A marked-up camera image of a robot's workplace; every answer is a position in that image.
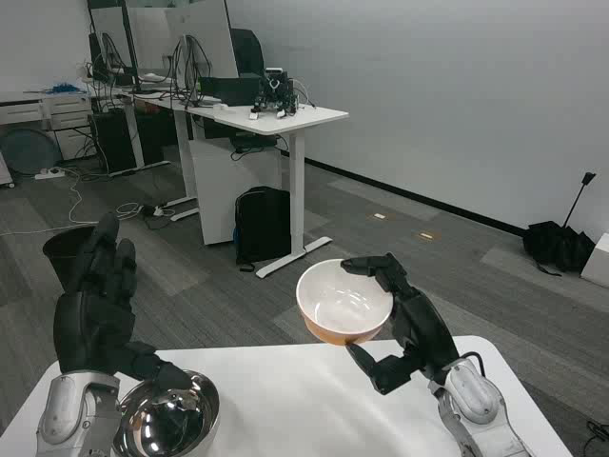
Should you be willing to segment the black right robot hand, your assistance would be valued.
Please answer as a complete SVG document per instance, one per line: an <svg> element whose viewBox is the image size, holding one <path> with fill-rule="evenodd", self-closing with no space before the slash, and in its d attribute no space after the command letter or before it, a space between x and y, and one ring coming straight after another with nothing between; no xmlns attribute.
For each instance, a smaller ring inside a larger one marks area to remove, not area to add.
<svg viewBox="0 0 609 457"><path fill-rule="evenodd" d="M448 366L460 359L453 337L431 300L410 285L407 273L396 257L356 257L342 260L341 268L350 274L376 280L392 295L389 323L403 355L375 360L365 349L349 344L347 351L368 376L373 387L387 395L411 380L417 371L429 381L443 386Z"/></svg>

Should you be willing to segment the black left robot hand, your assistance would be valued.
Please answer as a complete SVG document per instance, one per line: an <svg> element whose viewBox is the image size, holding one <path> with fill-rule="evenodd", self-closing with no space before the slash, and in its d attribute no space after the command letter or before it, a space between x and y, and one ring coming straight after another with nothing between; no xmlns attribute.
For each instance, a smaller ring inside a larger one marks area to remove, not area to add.
<svg viewBox="0 0 609 457"><path fill-rule="evenodd" d="M43 246L63 293L53 320L53 344L63 372L120 372L160 389L189 389L190 377L134 342L131 298L137 288L136 249L118 240L120 221L105 214L94 226L71 228Z"/></svg>

